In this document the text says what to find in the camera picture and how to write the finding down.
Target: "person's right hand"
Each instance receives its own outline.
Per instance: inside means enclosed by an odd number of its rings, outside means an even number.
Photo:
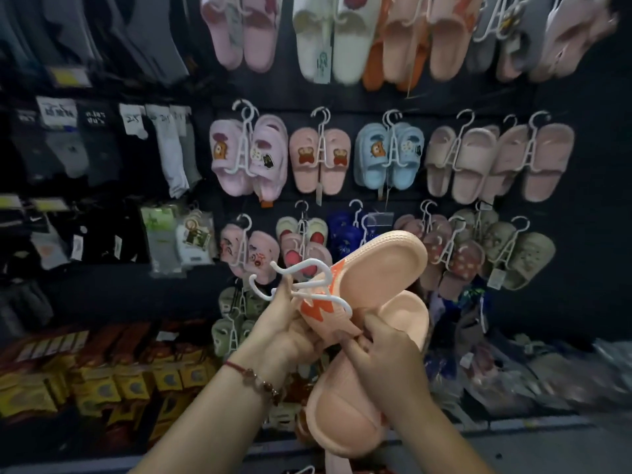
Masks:
[[[373,343],[362,336],[356,341],[340,333],[340,344],[368,397],[397,429],[412,409],[432,403],[422,354],[405,332],[373,313],[364,315],[364,326]]]

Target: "hand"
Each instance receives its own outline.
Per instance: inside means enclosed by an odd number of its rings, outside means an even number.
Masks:
[[[316,362],[322,340],[292,306],[292,277],[284,276],[270,305],[257,320],[247,340],[233,356],[246,353],[253,361],[279,365],[286,374],[297,364]]]
[[[340,344],[368,397],[400,429],[411,412],[432,403],[422,353],[405,332],[373,313],[364,315],[364,327],[373,343],[364,336],[356,341],[340,332]]]

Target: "red string bracelet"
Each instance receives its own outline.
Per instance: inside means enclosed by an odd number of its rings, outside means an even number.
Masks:
[[[238,364],[232,363],[230,361],[224,362],[225,366],[233,368],[243,377],[244,381],[250,382],[254,387],[258,387],[259,390],[262,390],[264,393],[270,396],[273,405],[278,406],[280,402],[280,392],[274,389],[273,385],[267,381],[261,379],[252,369],[246,369]]]

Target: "dark wall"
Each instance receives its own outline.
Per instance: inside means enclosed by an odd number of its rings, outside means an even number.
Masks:
[[[576,131],[568,172],[548,201],[523,201],[518,180],[498,209],[506,221],[515,215],[528,216],[532,230],[554,240],[557,255],[528,287],[494,293],[490,321],[535,337],[620,339],[632,335],[626,299],[627,289],[632,287],[632,272],[628,271],[632,265],[628,241],[632,232],[632,26],[627,16],[632,0],[616,0],[624,5],[620,6],[619,31],[592,48],[570,77],[542,85],[530,85],[524,79],[502,85],[491,73],[472,76],[462,70],[454,80],[442,84],[426,71],[409,99],[390,86],[366,93],[361,85],[320,86],[305,81],[296,56],[292,1],[284,0],[273,68],[256,74],[242,66],[226,73],[226,94],[215,96],[212,108],[194,109],[198,164],[207,177],[195,194],[202,208],[213,211],[218,231],[233,216],[246,212],[253,218],[253,229],[274,233],[281,216],[300,214],[294,208],[298,199],[310,202],[312,217],[344,209],[354,198],[362,199],[366,208],[385,208],[375,192],[354,185],[352,169],[342,192],[325,197],[321,208],[313,203],[313,195],[299,194],[291,174],[272,209],[261,209],[254,196],[230,198],[224,194],[210,172],[208,130],[213,119],[233,117],[230,107],[236,97],[249,99],[262,113],[279,115],[289,133],[299,127],[316,127],[320,119],[310,119],[309,113],[325,105],[332,111],[329,127],[342,128],[352,141],[362,126],[380,121],[382,113],[391,108],[407,113],[406,121],[421,127],[427,140],[442,124],[460,126],[454,116],[465,108],[476,110],[474,126],[499,124],[509,113],[525,122],[532,112],[547,109],[554,122],[568,123]],[[396,217],[418,213],[426,198],[425,172],[421,172],[412,188],[391,192],[386,208]],[[459,207],[450,198],[438,202],[439,211],[446,215]],[[215,312],[217,295],[230,277],[225,265],[195,269],[186,280],[155,280],[149,277],[146,265],[78,265],[63,275],[49,276],[44,284],[65,318],[105,320]]]

